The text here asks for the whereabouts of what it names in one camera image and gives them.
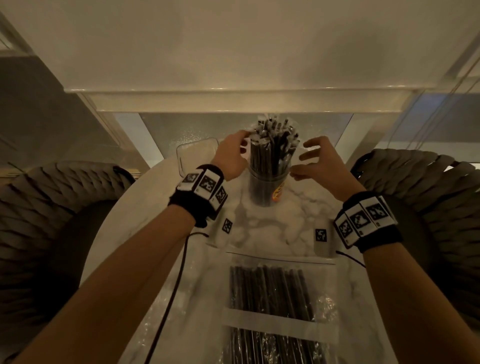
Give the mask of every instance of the gray woven chair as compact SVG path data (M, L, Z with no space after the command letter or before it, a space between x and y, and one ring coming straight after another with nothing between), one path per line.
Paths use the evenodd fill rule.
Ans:
M118 166L59 162L0 187L0 359L21 350L78 289L90 246L134 182Z
M385 196L405 247L465 321L479 329L480 170L433 152L375 149L352 173Z

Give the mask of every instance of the clear plastic lid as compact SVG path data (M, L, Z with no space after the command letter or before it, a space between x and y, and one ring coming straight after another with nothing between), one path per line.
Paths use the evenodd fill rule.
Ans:
M180 176L185 177L189 171L202 164L210 163L215 156L217 148L218 140L216 138L180 144L177 147L177 162Z

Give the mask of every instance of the wristband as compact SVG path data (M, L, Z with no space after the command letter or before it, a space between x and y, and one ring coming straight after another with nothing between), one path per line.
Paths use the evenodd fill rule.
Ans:
M402 242L397 224L383 197L363 191L345 201L334 227L347 249L356 246L363 253L376 246Z
M168 205L178 205L195 219L195 226L207 226L207 217L215 220L225 201L222 170L212 164L203 164L188 173L178 184Z

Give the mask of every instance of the forearm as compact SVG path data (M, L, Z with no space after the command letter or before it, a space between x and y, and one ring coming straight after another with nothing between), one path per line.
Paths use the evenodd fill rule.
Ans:
M194 224L183 208L165 209L93 272L15 363L116 363Z
M402 244L363 257L400 363L480 363L478 339Z

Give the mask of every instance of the person's left hand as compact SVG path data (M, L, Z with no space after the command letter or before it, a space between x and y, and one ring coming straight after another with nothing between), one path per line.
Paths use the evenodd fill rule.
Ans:
M247 160L240 154L246 152L242 146L247 146L245 138L249 135L250 132L239 130L235 134L227 136L219 144L211 163L222 170L226 181L237 178L247 168Z

